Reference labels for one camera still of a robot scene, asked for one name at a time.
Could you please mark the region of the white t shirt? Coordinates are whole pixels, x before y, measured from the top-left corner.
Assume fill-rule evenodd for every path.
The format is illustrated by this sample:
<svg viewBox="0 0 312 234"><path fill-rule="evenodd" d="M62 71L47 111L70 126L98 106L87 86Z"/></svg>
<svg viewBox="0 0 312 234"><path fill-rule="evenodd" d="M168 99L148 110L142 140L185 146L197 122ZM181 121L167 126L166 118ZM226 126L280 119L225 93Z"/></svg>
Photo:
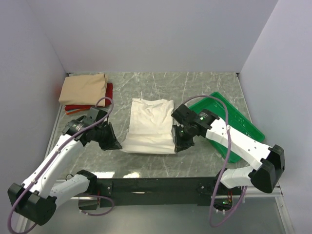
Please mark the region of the white t shirt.
<svg viewBox="0 0 312 234"><path fill-rule="evenodd" d="M129 130L121 150L132 154L174 154L173 109L173 100L132 99Z"/></svg>

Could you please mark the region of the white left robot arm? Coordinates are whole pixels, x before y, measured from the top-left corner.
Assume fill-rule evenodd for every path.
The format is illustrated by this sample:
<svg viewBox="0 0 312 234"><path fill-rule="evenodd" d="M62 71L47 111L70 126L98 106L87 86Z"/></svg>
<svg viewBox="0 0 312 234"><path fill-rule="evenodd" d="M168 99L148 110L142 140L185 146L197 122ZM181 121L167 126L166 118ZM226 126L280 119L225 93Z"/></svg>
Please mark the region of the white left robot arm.
<svg viewBox="0 0 312 234"><path fill-rule="evenodd" d="M71 179L55 185L71 158L91 141L97 142L104 151L121 149L107 117L83 116L72 120L39 167L21 184L13 183L9 187L8 197L13 211L42 226L72 197L79 194L98 196L98 178L86 170L80 170Z"/></svg>

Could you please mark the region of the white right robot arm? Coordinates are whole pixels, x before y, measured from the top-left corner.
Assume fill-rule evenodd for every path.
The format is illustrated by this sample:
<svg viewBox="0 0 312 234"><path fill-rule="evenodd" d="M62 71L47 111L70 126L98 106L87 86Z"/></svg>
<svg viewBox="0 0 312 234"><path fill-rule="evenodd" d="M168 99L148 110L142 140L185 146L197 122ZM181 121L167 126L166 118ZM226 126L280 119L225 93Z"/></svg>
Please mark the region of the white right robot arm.
<svg viewBox="0 0 312 234"><path fill-rule="evenodd" d="M214 182L214 190L218 194L224 195L234 187L244 186L254 186L268 194L273 192L285 171L282 147L260 143L206 109L197 114L182 104L172 117L177 121L173 126L177 151L190 148L194 145L193 138L201 136L227 147L248 163L246 167L225 169L218 174L220 179Z"/></svg>

